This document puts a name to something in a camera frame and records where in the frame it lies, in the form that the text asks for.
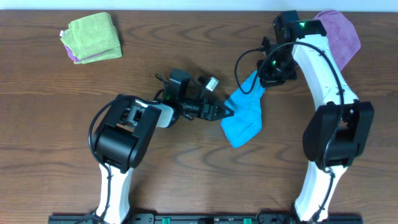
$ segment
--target robotic arm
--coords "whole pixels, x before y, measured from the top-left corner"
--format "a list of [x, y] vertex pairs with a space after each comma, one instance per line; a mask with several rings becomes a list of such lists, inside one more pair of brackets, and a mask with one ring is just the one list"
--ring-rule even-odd
[[[301, 222], [317, 222], [328, 218], [328, 205], [340, 177], [363, 152], [373, 107], [370, 102], [360, 102], [345, 82], [320, 21], [300, 21], [296, 11], [281, 12], [274, 20], [274, 29], [277, 44], [271, 44], [267, 37], [263, 40], [267, 59], [257, 63], [259, 78], [263, 87], [295, 80], [297, 63], [310, 87], [316, 113], [303, 135], [309, 162], [294, 209]], [[340, 110], [346, 126], [336, 127]]]
[[[133, 170], [140, 164], [156, 127], [169, 128], [180, 115], [214, 121], [234, 115], [212, 92], [218, 84], [214, 77], [200, 77], [199, 85], [188, 72], [173, 70], [165, 83], [164, 97], [146, 102], [136, 97], [119, 95], [97, 127], [92, 145], [101, 165], [101, 201], [95, 218], [106, 223], [122, 223], [130, 206], [129, 189]], [[189, 81], [196, 93], [187, 95]]]

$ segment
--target cable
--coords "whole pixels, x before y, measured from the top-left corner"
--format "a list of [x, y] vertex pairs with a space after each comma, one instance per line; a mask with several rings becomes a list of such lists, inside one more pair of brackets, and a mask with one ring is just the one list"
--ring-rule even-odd
[[256, 74], [256, 76], [254, 77], [254, 80], [253, 80], [253, 84], [251, 85], [249, 91], [246, 92], [246, 91], [244, 91], [244, 90], [242, 89], [242, 86], [241, 86], [241, 84], [239, 83], [238, 74], [237, 74], [238, 64], [239, 64], [239, 61], [243, 58], [243, 56], [245, 56], [246, 54], [248, 54], [248, 53], [250, 53], [250, 52], [261, 52], [261, 48], [248, 50], [247, 52], [243, 53], [243, 54], [238, 58], [238, 60], [236, 61], [236, 63], [235, 63], [235, 70], [234, 70], [235, 79], [236, 79], [236, 84], [238, 84], [239, 89], [240, 89], [240, 90], [242, 91], [242, 93], [245, 94], [245, 95], [247, 95], [247, 94], [249, 94], [249, 93], [251, 93], [251, 92], [253, 91], [254, 84], [256, 84], [256, 79], [257, 79], [257, 77], [258, 77], [258, 74]]
[[166, 89], [167, 89], [167, 85], [168, 85], [169, 83], [166, 81], [166, 79], [165, 79], [162, 75], [159, 75], [159, 74], [156, 73], [156, 74], [155, 74], [155, 77], [156, 77], [157, 79], [159, 79], [160, 81], [162, 81], [162, 83], [164, 84], [164, 89], [163, 89], [163, 90], [159, 90], [159, 91], [155, 94], [154, 101], [155, 101], [155, 100], [158, 100], [157, 98], [158, 98], [159, 95], [163, 92], [162, 99], [160, 99], [160, 103], [162, 103], [162, 102], [164, 101], [165, 97], [166, 97]]
[[274, 215], [276, 216], [276, 218], [278, 219], [278, 221], [280, 221], [281, 223], [283, 223], [283, 221], [279, 218], [278, 214], [276, 214], [276, 212], [275, 212], [274, 210], [270, 209], [270, 208], [264, 208], [264, 209], [260, 210], [259, 212], [257, 212], [256, 219], [255, 219], [254, 221], [259, 221], [259, 215], [260, 215], [262, 212], [264, 212], [264, 211], [270, 211], [270, 212], [274, 213]]
[[322, 204], [319, 206], [318, 211], [316, 211], [311, 219], [309, 219], [308, 223], [316, 223], [319, 219], [319, 216], [321, 215], [321, 212], [325, 209], [326, 202], [328, 201], [328, 198], [330, 196], [331, 188], [333, 187], [333, 180], [335, 179], [336, 175], [333, 173], [333, 171], [330, 172], [330, 183], [328, 187], [328, 191], [326, 192], [326, 196], [323, 199]]
[[[105, 106], [103, 106], [103, 107], [97, 112], [97, 114], [94, 116], [94, 118], [93, 118], [93, 120], [92, 120], [92, 122], [91, 122], [91, 124], [90, 124], [90, 127], [88, 128], [88, 147], [89, 147], [90, 152], [91, 152], [91, 154], [93, 155], [94, 159], [95, 159], [99, 164], [101, 164], [101, 165], [106, 169], [106, 171], [107, 171], [107, 173], [108, 173], [108, 177], [107, 177], [107, 179], [108, 179], [108, 191], [107, 191], [107, 195], [106, 195], [105, 209], [104, 209], [104, 211], [102, 212], [101, 216], [99, 217], [98, 223], [102, 223], [102, 221], [104, 220], [104, 217], [105, 217], [105, 215], [106, 215], [106, 212], [108, 211], [108, 208], [109, 208], [109, 198], [110, 198], [110, 196], [111, 196], [111, 178], [112, 178], [112, 173], [111, 173], [111, 169], [110, 169], [103, 161], [101, 161], [101, 159], [100, 159], [100, 158], [97, 156], [97, 154], [95, 153], [95, 149], [94, 149], [93, 142], [92, 142], [93, 128], [94, 128], [94, 124], [95, 124], [96, 120], [98, 119], [98, 117], [99, 117], [108, 107], [112, 106], [113, 104], [115, 104], [115, 103], [117, 103], [117, 102], [119, 102], [119, 101], [121, 101], [121, 100], [140, 100], [140, 101], [145, 102], [145, 103], [150, 104], [150, 105], [160, 104], [160, 103], [157, 103], [157, 102], [148, 102], [148, 101], [145, 101], [145, 100], [143, 100], [143, 99], [141, 99], [141, 98], [139, 98], [139, 97], [136, 97], [136, 96], [131, 96], [131, 95], [120, 96], [120, 97], [117, 97], [116, 99], [110, 101], [110, 102], [107, 103]], [[79, 221], [77, 221], [75, 224], [81, 223], [81, 222], [83, 222], [83, 221], [84, 221], [84, 220], [79, 220]]]

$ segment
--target wooden table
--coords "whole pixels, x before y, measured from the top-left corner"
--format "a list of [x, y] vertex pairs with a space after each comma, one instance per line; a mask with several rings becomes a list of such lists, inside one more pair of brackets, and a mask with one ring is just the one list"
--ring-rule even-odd
[[[52, 213], [85, 213], [100, 200], [100, 169], [87, 147], [95, 113], [118, 93], [150, 99], [155, 73], [181, 68], [237, 89], [233, 68], [262, 37], [274, 38], [278, 12], [109, 11], [123, 58], [74, 65], [59, 40], [72, 20], [96, 11], [0, 12], [0, 223], [46, 223]], [[302, 19], [316, 12], [300, 13]], [[330, 212], [395, 223], [398, 211], [398, 15], [345, 13], [361, 50], [342, 71], [375, 117], [364, 154], [341, 178]], [[240, 65], [244, 80], [261, 54]], [[220, 122], [180, 119], [157, 129], [131, 184], [133, 207], [159, 213], [289, 210], [307, 170], [302, 133], [314, 114], [296, 81], [261, 98], [262, 131], [233, 149]]]

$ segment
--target black cable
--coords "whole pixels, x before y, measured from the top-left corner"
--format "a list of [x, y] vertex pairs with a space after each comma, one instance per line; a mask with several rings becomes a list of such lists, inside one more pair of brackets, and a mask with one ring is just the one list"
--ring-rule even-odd
[[256, 219], [255, 219], [254, 221], [259, 221], [259, 215], [260, 215], [262, 212], [265, 212], [265, 211], [270, 211], [270, 212], [272, 212], [272, 213], [276, 216], [276, 218], [278, 219], [278, 221], [280, 221], [281, 223], [283, 223], [283, 221], [279, 218], [278, 214], [276, 214], [276, 212], [275, 212], [274, 210], [270, 209], [270, 208], [264, 208], [264, 209], [260, 210], [259, 212], [257, 212]]
[[159, 75], [159, 74], [156, 73], [156, 74], [155, 74], [155, 77], [156, 77], [157, 79], [159, 79], [160, 81], [162, 81], [162, 83], [164, 84], [164, 89], [163, 89], [163, 90], [159, 90], [159, 91], [155, 94], [154, 101], [155, 101], [155, 100], [158, 100], [157, 98], [158, 98], [159, 95], [163, 92], [162, 99], [160, 99], [160, 103], [162, 103], [162, 102], [164, 101], [165, 97], [166, 97], [166, 89], [167, 89], [167, 85], [168, 85], [169, 83], [166, 81], [166, 79], [165, 79], [162, 75]]
[[107, 171], [107, 173], [108, 173], [108, 177], [107, 177], [107, 179], [108, 179], [108, 191], [107, 191], [107, 195], [106, 195], [106, 204], [105, 204], [105, 209], [104, 209], [104, 211], [102, 212], [101, 216], [99, 217], [98, 223], [102, 223], [102, 221], [103, 221], [103, 219], [104, 219], [104, 217], [105, 217], [105, 215], [106, 215], [106, 212], [108, 211], [108, 208], [109, 208], [109, 198], [110, 198], [110, 196], [111, 196], [111, 178], [112, 178], [112, 173], [111, 173], [111, 169], [110, 169], [103, 161], [101, 161], [101, 159], [100, 159], [100, 158], [97, 156], [97, 154], [95, 153], [95, 149], [94, 149], [94, 146], [93, 146], [94, 143], [92, 142], [93, 128], [94, 128], [94, 124], [95, 124], [96, 120], [99, 118], [99, 116], [100, 116], [108, 107], [110, 107], [111, 105], [113, 105], [113, 104], [115, 104], [115, 103], [117, 103], [117, 102], [119, 102], [119, 101], [121, 101], [121, 100], [140, 100], [140, 101], [145, 102], [145, 103], [150, 104], [150, 105], [159, 104], [159, 103], [157, 103], [157, 102], [147, 102], [147, 101], [145, 101], [145, 100], [143, 100], [143, 99], [141, 99], [141, 98], [139, 98], [139, 97], [136, 97], [136, 96], [131, 96], [131, 95], [120, 96], [120, 97], [118, 97], [118, 98], [116, 98], [116, 99], [110, 101], [110, 102], [107, 103], [105, 106], [103, 106], [103, 107], [97, 112], [97, 114], [94, 116], [94, 118], [93, 118], [93, 120], [92, 120], [92, 122], [91, 122], [91, 124], [90, 124], [90, 127], [88, 128], [88, 147], [89, 147], [90, 152], [91, 152], [91, 154], [93, 155], [94, 159], [95, 159], [99, 164], [101, 164], [101, 165], [106, 169], [106, 171]]
[[328, 187], [328, 191], [326, 192], [326, 196], [323, 199], [322, 204], [319, 206], [318, 211], [316, 211], [311, 219], [308, 221], [309, 223], [316, 223], [319, 219], [319, 216], [321, 215], [321, 212], [325, 209], [326, 202], [328, 201], [328, 198], [330, 196], [331, 188], [333, 187], [333, 180], [335, 179], [336, 175], [333, 173], [333, 171], [330, 172], [330, 183]]
[[247, 94], [249, 94], [249, 93], [251, 93], [251, 92], [253, 91], [254, 84], [256, 84], [256, 79], [257, 79], [257, 77], [258, 77], [258, 74], [256, 74], [256, 76], [254, 77], [254, 80], [253, 80], [253, 84], [251, 85], [249, 91], [246, 92], [246, 91], [244, 91], [244, 90], [242, 89], [242, 86], [241, 86], [241, 84], [239, 83], [238, 73], [237, 73], [238, 64], [239, 64], [239, 61], [243, 58], [243, 56], [245, 56], [246, 54], [248, 54], [248, 53], [250, 53], [250, 52], [261, 52], [261, 48], [248, 50], [247, 52], [243, 53], [243, 54], [238, 58], [238, 60], [236, 61], [236, 63], [235, 63], [235, 70], [234, 70], [235, 79], [236, 79], [236, 84], [238, 84], [239, 89], [240, 89], [240, 90], [242, 91], [242, 93], [245, 94], [245, 95], [247, 95]]

